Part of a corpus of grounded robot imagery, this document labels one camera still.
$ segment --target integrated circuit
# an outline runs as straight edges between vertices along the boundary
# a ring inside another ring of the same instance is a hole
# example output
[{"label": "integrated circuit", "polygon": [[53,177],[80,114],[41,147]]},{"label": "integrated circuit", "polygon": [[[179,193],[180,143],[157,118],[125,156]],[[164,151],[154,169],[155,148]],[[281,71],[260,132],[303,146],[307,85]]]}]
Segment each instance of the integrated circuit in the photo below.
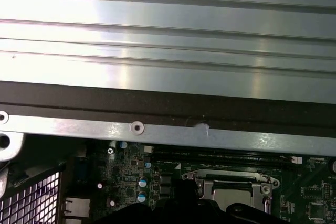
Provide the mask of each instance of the integrated circuit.
[{"label": "integrated circuit", "polygon": [[126,194],[129,196],[133,196],[134,195],[134,189],[133,188],[126,188]]},{"label": "integrated circuit", "polygon": [[304,188],[303,196],[310,199],[322,199],[322,188]]},{"label": "integrated circuit", "polygon": [[309,219],[324,220],[326,217],[325,205],[318,203],[310,203],[309,205]]}]

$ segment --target chip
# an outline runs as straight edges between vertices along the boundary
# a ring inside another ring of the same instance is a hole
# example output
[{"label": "chip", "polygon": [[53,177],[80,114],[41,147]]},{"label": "chip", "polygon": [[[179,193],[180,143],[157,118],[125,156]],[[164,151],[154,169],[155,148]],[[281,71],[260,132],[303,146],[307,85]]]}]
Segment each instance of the chip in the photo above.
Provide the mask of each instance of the chip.
[{"label": "chip", "polygon": [[132,188],[127,188],[126,189],[126,194],[127,195],[134,195],[134,190]]},{"label": "chip", "polygon": [[309,218],[311,220],[324,220],[325,216],[325,205],[316,203],[310,204]]},{"label": "chip", "polygon": [[112,168],[112,174],[119,174],[120,173],[120,167],[119,166],[115,166]]}]

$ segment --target metal bracket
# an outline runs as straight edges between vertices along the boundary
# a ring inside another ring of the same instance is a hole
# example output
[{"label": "metal bracket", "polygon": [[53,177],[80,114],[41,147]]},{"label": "metal bracket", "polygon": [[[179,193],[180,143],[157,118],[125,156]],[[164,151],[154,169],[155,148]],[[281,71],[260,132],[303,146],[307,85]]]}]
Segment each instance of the metal bracket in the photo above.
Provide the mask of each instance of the metal bracket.
[{"label": "metal bracket", "polygon": [[25,134],[17,132],[0,132],[0,142],[6,145],[0,145],[0,162],[9,161],[14,158],[21,150]]}]

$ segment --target metal panel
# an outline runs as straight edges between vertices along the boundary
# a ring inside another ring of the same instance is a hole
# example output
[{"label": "metal panel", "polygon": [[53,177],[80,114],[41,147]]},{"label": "metal panel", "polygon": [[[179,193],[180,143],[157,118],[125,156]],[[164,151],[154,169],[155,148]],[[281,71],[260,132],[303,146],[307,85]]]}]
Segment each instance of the metal panel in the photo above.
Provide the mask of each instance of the metal panel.
[{"label": "metal panel", "polygon": [[256,133],[209,129],[208,125],[177,127],[145,125],[140,135],[130,131],[129,123],[39,118],[12,115],[0,130],[24,133],[85,137],[247,151],[298,153],[334,156],[334,138]]},{"label": "metal panel", "polygon": [[336,103],[336,0],[0,3],[0,80]]}]

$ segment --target screw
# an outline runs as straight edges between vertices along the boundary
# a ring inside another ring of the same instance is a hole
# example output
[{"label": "screw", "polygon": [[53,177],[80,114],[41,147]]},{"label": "screw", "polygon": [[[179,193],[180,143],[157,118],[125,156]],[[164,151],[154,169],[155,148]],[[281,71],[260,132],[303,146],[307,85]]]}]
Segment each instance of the screw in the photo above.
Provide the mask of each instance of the screw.
[{"label": "screw", "polygon": [[113,147],[112,148],[108,148],[107,149],[107,153],[111,155],[111,154],[115,153],[115,149]]},{"label": "screw", "polygon": [[264,193],[264,194],[269,194],[270,193],[270,188],[269,188],[269,186],[263,186],[262,188],[261,188],[261,191]]}]

